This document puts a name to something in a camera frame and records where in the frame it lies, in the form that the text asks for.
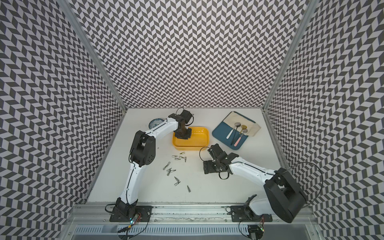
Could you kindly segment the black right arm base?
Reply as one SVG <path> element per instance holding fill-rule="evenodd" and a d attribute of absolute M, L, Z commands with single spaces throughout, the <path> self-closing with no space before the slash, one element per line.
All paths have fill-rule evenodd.
<path fill-rule="evenodd" d="M 252 195 L 243 205 L 230 206 L 228 215 L 231 216 L 232 222 L 239 223 L 241 221 L 245 222 L 260 222 L 264 220 L 266 223 L 272 222 L 272 215 L 256 215 L 250 207 L 251 200 L 253 200 L 257 195 Z"/>

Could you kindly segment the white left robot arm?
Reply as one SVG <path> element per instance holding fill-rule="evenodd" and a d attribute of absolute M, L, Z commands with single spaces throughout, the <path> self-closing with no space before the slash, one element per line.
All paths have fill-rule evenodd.
<path fill-rule="evenodd" d="M 181 140 L 190 139 L 192 130 L 189 125 L 193 121 L 194 115 L 183 110 L 180 114 L 172 113 L 163 122 L 145 132 L 136 132 L 129 152 L 129 176 L 120 196 L 124 204 L 130 207 L 137 202 L 146 166 L 151 164 L 156 157 L 157 141 L 171 133 Z"/>

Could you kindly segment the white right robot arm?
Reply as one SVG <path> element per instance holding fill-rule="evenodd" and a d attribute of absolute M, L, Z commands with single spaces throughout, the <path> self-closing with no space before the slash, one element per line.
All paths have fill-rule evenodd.
<path fill-rule="evenodd" d="M 205 174 L 240 176 L 262 187 L 263 196 L 252 195 L 244 203 L 241 215 L 256 222 L 265 215 L 277 215 L 286 223 L 292 223 L 308 201 L 308 197 L 291 173 L 284 169 L 270 170 L 252 164 L 235 153 L 227 154 L 218 144 L 208 147 L 211 160 L 203 161 Z"/>

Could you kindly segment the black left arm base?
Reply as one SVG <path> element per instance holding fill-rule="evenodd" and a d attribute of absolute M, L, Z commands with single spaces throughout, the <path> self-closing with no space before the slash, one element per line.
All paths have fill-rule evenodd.
<path fill-rule="evenodd" d="M 110 222 L 133 223 L 138 220 L 140 220 L 141 223 L 149 222 L 153 206 L 137 206 L 137 202 L 138 201 L 129 205 L 121 198 L 117 198 L 110 216 Z"/>

